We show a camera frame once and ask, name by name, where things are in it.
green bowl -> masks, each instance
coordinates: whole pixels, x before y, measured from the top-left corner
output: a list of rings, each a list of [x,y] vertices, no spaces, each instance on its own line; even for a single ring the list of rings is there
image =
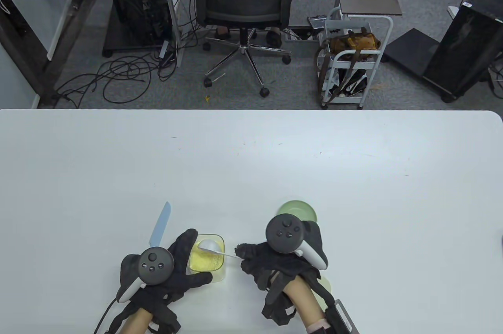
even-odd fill
[[[277,215],[282,213],[289,213],[294,216],[297,216],[300,220],[310,220],[314,222],[318,222],[318,217],[316,216],[316,212],[314,209],[301,200],[291,200],[289,202],[284,203],[278,210]]]

yellow liquid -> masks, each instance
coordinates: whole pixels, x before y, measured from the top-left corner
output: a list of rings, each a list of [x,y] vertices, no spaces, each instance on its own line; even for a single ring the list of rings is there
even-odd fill
[[[199,242],[196,242],[192,246],[192,251],[190,254],[189,267],[192,271],[215,271],[223,265],[223,255],[212,254],[207,251],[203,251],[198,248]],[[216,241],[220,251],[223,251],[223,243],[221,241]]]

knife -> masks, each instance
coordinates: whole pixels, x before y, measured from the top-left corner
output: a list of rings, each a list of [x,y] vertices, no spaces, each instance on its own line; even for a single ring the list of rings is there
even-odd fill
[[[171,215],[171,205],[169,204],[169,202],[166,202],[164,208],[160,212],[159,219],[156,222],[156,226],[154,227],[151,239],[149,241],[149,245],[151,248],[160,245],[160,241],[166,229],[167,221],[169,220],[170,215]]]

brown bag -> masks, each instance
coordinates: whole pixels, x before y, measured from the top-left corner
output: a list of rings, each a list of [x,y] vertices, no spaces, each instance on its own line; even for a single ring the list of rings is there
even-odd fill
[[[318,56],[322,50],[330,45],[330,54],[327,52],[320,69],[318,69]],[[350,61],[350,68],[347,70],[344,80],[339,83],[338,88],[332,93],[332,97],[327,103],[332,102],[335,97],[344,89],[345,85],[349,81],[352,70],[354,69],[354,64],[357,61],[366,61],[372,55],[361,54],[362,50],[379,50],[381,47],[381,41],[379,41],[374,34],[369,33],[366,28],[361,29],[361,33],[354,33],[349,31],[348,34],[326,39],[314,54],[314,66],[318,74],[318,93],[321,94],[323,89],[323,83],[325,82],[325,77],[327,76],[327,71],[329,68],[330,55],[337,55],[345,50],[356,50],[354,54],[348,54],[341,57],[342,61]]]

vr controller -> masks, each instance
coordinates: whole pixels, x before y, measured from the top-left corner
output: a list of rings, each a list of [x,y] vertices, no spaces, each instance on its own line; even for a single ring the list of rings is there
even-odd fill
[[[301,221],[289,213],[275,216],[266,228],[267,243],[278,253],[295,253],[318,270],[329,266],[323,252],[321,233],[314,221]]]
[[[121,263],[121,286],[117,291],[117,302],[128,301],[140,288],[165,282],[173,273],[173,268],[173,256],[164,248],[154,247],[141,255],[126,255]]]

